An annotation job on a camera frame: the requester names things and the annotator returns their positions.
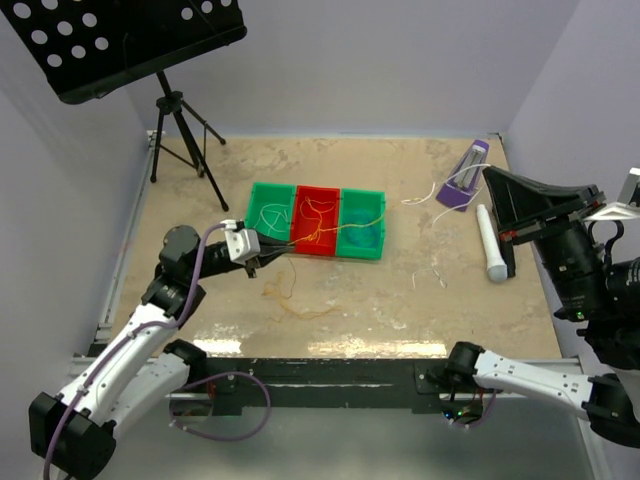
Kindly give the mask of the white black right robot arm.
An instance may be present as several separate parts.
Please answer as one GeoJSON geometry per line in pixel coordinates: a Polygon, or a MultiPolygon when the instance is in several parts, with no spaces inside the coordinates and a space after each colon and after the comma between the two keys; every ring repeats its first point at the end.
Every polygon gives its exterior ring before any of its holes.
{"type": "Polygon", "coordinates": [[[548,401],[588,421],[600,437],[638,447],[639,262],[612,259],[622,221],[613,221],[614,237],[601,244],[593,228],[611,207],[596,185],[555,186],[497,167],[485,168],[483,176],[508,271],[515,271],[514,246],[533,243],[561,303],[555,317],[585,323],[579,336],[611,371],[562,374],[458,342],[444,364],[444,381],[459,393],[483,389],[548,401]]]}

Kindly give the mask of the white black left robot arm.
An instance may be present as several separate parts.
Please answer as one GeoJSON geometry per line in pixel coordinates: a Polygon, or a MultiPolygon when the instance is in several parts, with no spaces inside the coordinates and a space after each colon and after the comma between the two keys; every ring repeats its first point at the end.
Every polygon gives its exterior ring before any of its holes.
{"type": "Polygon", "coordinates": [[[169,230],[154,279],[115,339],[57,394],[42,392],[30,404],[31,449],[44,460],[43,478],[53,468],[69,478],[95,478],[148,409],[176,390],[200,390],[205,352],[170,340],[204,298],[200,280],[236,270],[255,277],[292,249],[239,220],[203,234],[188,225],[169,230]]]}

